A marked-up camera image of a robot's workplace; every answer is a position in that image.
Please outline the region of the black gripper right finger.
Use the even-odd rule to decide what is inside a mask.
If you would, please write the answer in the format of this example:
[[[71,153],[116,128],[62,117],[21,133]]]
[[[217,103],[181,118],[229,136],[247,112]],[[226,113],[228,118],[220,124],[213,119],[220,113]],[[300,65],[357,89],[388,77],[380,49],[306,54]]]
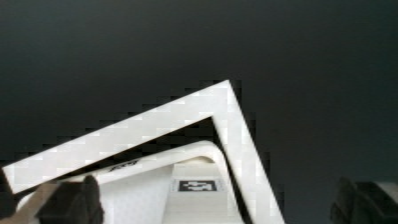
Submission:
[[[398,224],[398,183],[341,178],[331,221],[332,224]]]

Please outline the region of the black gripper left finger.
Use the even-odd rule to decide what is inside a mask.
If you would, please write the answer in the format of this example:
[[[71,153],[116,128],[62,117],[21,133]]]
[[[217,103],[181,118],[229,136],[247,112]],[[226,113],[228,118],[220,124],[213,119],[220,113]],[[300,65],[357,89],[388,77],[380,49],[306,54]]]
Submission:
[[[37,212],[39,224],[103,224],[100,185],[93,176],[64,182]]]

